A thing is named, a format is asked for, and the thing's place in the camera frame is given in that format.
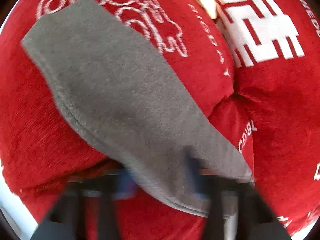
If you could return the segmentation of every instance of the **white lettering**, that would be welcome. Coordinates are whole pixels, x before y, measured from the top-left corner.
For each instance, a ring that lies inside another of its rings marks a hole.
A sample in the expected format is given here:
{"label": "white lettering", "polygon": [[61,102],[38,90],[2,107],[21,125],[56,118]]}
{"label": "white lettering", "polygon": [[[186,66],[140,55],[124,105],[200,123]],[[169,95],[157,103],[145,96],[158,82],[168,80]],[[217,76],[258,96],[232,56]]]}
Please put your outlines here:
{"label": "white lettering", "polygon": [[216,39],[212,35],[208,35],[208,38],[214,46],[218,46]]}
{"label": "white lettering", "polygon": [[308,6],[308,4],[307,4],[307,2],[306,2],[305,0],[299,0],[299,1],[301,2],[302,6],[303,6],[304,8],[307,8],[307,9],[310,10],[310,7]]}
{"label": "white lettering", "polygon": [[307,14],[309,15],[310,18],[315,18],[315,15],[313,14],[313,12],[311,10],[306,10]]}
{"label": "white lettering", "polygon": [[229,74],[229,69],[227,69],[224,73],[223,73],[224,76],[229,76],[230,77],[230,74]]}
{"label": "white lettering", "polygon": [[290,223],[292,222],[292,220],[290,220],[290,221],[288,221],[287,223],[285,223],[283,226],[284,226],[284,228],[287,228],[289,225],[290,225]]}
{"label": "white lettering", "polygon": [[242,134],[242,141],[243,141],[243,146],[245,146],[245,143],[247,141],[247,135],[245,133]]}
{"label": "white lettering", "polygon": [[210,32],[210,29],[209,29],[209,27],[207,26],[207,24],[205,24],[203,21],[201,21],[200,24],[202,25],[202,28],[204,29],[204,31],[205,31],[206,33],[209,33],[209,32]]}
{"label": "white lettering", "polygon": [[277,219],[278,219],[279,221],[288,221],[288,220],[289,220],[288,217],[285,218],[284,216],[277,217]]}
{"label": "white lettering", "polygon": [[242,140],[239,141],[239,152],[242,153],[243,150],[243,142]]}
{"label": "white lettering", "polygon": [[221,53],[219,50],[217,50],[217,49],[216,49],[216,51],[217,51],[217,53],[219,54],[220,63],[223,64],[223,63],[224,63],[224,57],[223,57],[222,53]]}
{"label": "white lettering", "polygon": [[252,134],[250,123],[247,123],[247,131],[248,131],[248,135]]}
{"label": "white lettering", "polygon": [[192,4],[189,4],[189,3],[188,3],[188,5],[190,6],[190,8],[192,9],[193,12],[199,13],[199,12],[197,11],[197,9],[196,9]]}
{"label": "white lettering", "polygon": [[252,130],[253,132],[256,132],[258,129],[257,129],[256,127],[254,127],[253,121],[250,120],[250,123],[251,123],[251,130]]}
{"label": "white lettering", "polygon": [[318,165],[317,165],[316,173],[315,173],[313,180],[320,180],[319,168],[320,168],[320,163],[318,163]]}
{"label": "white lettering", "polygon": [[[44,14],[52,14],[65,6],[74,3],[77,0],[40,0],[37,11],[36,20]],[[188,57],[186,46],[182,40],[182,29],[180,26],[172,21],[167,13],[161,8],[160,3],[157,0],[125,0],[126,2],[118,3],[118,0],[96,0],[100,5],[110,4],[115,7],[114,16],[119,21],[123,22],[127,27],[136,24],[139,25],[142,34],[150,41],[151,36],[155,39],[158,52],[163,54],[166,52],[177,51],[182,57]],[[139,15],[138,18],[134,16],[133,19],[123,17],[127,12],[133,13],[133,15]],[[157,28],[154,23],[161,22],[169,23],[174,28],[174,31],[170,31],[170,34],[166,34],[165,28]]]}
{"label": "white lettering", "polygon": [[311,19],[311,22],[312,22],[313,26],[314,26],[317,30],[320,29],[319,23],[317,22],[316,19]]}

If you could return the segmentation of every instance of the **white chinese character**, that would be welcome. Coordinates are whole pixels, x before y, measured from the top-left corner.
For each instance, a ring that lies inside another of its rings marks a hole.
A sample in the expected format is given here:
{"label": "white chinese character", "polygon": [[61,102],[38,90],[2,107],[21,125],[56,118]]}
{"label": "white chinese character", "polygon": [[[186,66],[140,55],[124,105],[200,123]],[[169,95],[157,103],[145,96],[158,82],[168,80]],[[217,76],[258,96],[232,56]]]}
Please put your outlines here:
{"label": "white chinese character", "polygon": [[[246,0],[219,0],[222,4],[243,2]],[[228,32],[233,37],[232,49],[237,49],[246,66],[253,66],[252,59],[245,49],[248,46],[254,60],[262,62],[278,58],[273,41],[277,40],[285,59],[293,58],[293,54],[286,38],[292,42],[298,57],[304,56],[301,45],[297,39],[299,36],[292,20],[285,15],[273,0],[265,0],[274,13],[273,15],[262,0],[252,0],[258,7],[264,18],[259,18],[254,9],[248,5],[227,7],[225,11],[233,22],[230,22],[220,6],[218,13],[223,20]],[[248,20],[261,44],[256,44],[244,20]]]}

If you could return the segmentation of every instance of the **white surface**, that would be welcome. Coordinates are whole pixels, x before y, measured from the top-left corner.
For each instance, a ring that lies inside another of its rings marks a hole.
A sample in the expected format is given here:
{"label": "white surface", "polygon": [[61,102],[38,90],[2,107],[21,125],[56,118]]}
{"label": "white surface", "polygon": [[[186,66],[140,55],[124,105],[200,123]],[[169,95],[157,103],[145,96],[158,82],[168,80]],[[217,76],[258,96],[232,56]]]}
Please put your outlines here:
{"label": "white surface", "polygon": [[22,203],[20,198],[13,194],[2,176],[1,167],[0,170],[0,207],[3,208],[16,223],[21,230],[19,236],[21,240],[29,240],[36,230],[38,224],[32,217],[26,206]]}
{"label": "white surface", "polygon": [[292,240],[303,240],[307,234],[310,232],[310,230],[313,228],[313,226],[315,225],[316,222],[313,222],[312,224],[310,224],[309,226],[307,226],[306,228],[300,230],[299,232],[295,233],[291,239]]}

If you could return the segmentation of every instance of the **gray cloth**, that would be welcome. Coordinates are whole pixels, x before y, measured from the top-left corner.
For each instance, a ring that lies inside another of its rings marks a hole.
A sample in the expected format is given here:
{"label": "gray cloth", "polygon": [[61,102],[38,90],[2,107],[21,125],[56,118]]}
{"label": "gray cloth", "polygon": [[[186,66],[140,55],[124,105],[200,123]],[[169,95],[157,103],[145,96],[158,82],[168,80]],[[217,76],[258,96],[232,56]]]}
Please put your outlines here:
{"label": "gray cloth", "polygon": [[207,203],[186,174],[187,145],[217,175],[250,181],[243,156],[152,44],[93,0],[44,15],[22,44],[70,126],[158,200],[206,215]]}

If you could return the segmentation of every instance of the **red fabric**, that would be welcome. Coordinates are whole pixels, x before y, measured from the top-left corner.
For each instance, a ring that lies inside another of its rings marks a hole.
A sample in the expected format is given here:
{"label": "red fabric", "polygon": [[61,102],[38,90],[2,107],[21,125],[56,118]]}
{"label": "red fabric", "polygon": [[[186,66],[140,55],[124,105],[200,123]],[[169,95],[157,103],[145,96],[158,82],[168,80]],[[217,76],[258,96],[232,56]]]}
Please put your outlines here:
{"label": "red fabric", "polygon": [[[274,25],[281,31],[266,35],[272,18],[281,15],[272,1],[290,19],[278,19]],[[294,233],[310,222],[310,217],[319,216],[316,170],[320,163],[320,21],[304,0],[219,0],[219,4],[238,63],[236,98],[257,128],[252,133],[257,186],[287,230]],[[241,14],[244,6],[246,15]],[[241,46],[237,46],[243,37],[251,66]],[[295,37],[304,55],[293,46]],[[251,39],[255,45],[250,48]],[[272,42],[268,49],[254,56],[255,46],[267,42]],[[292,58],[285,59],[285,44]],[[275,57],[270,56],[270,48],[276,49]],[[261,60],[262,56],[273,59]]]}
{"label": "red fabric", "polygon": [[[88,146],[67,125],[55,108],[44,78],[20,46],[41,15],[60,10],[71,1],[20,0],[0,37],[3,175],[38,222],[63,191],[70,175],[79,175],[90,167],[97,172],[95,165],[101,162],[104,168],[117,165]],[[106,2],[103,6],[115,13],[121,6],[114,3],[126,0],[96,1]],[[150,5],[145,12],[140,8],[142,2]],[[248,119],[233,99],[227,99],[233,93],[234,62],[212,20],[193,0],[135,0],[130,7],[118,19],[123,23],[128,19],[140,21],[131,27],[150,37],[210,122],[238,148]],[[148,26],[146,31],[142,23],[148,17],[154,27]],[[250,163],[251,140],[243,154]],[[141,191],[134,199],[119,202],[118,218],[124,239],[196,239],[202,231],[202,218],[169,208]],[[94,220],[88,221],[89,234],[94,234]]]}

